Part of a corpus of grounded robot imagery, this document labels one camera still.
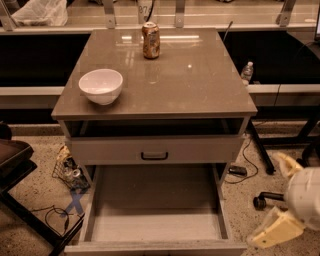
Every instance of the beverage can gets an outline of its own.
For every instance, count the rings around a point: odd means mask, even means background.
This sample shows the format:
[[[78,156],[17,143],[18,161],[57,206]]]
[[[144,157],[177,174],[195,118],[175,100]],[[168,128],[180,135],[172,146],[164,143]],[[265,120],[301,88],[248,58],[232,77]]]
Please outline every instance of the beverage can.
[[[143,35],[143,56],[148,59],[155,59],[160,54],[160,32],[154,22],[148,21],[142,26]]]

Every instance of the closed drawer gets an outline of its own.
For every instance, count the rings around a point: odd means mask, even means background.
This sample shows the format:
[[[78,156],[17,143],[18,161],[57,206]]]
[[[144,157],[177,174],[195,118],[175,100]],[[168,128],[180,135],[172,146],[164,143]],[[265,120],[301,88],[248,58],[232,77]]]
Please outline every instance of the closed drawer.
[[[240,136],[72,138],[66,144],[81,165],[234,161]]]
[[[209,164],[99,166],[66,255],[240,255]]]

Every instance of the black handle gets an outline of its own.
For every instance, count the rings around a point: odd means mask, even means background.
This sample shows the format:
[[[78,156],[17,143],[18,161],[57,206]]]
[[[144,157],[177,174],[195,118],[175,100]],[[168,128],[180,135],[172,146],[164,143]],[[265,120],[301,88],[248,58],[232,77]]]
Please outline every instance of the black handle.
[[[168,152],[141,152],[141,159],[145,161],[163,161],[168,159]]]

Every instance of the water bottle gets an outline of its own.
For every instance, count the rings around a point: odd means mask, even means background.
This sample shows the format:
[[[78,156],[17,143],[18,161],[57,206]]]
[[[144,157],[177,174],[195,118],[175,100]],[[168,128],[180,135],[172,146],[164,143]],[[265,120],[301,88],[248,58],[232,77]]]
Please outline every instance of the water bottle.
[[[245,65],[241,71],[241,79],[244,85],[248,85],[253,74],[253,63],[251,61]]]

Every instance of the countertop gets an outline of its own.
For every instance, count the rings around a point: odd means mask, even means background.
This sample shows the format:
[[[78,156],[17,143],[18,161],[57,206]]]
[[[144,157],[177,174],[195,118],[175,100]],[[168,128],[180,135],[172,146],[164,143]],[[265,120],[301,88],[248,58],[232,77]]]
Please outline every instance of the countertop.
[[[160,56],[148,60],[143,57],[140,29],[93,31],[53,118],[210,118],[256,113],[215,29],[161,29],[160,35]],[[120,96],[106,106],[90,102],[78,86],[84,74],[101,68],[117,70],[124,78]]]

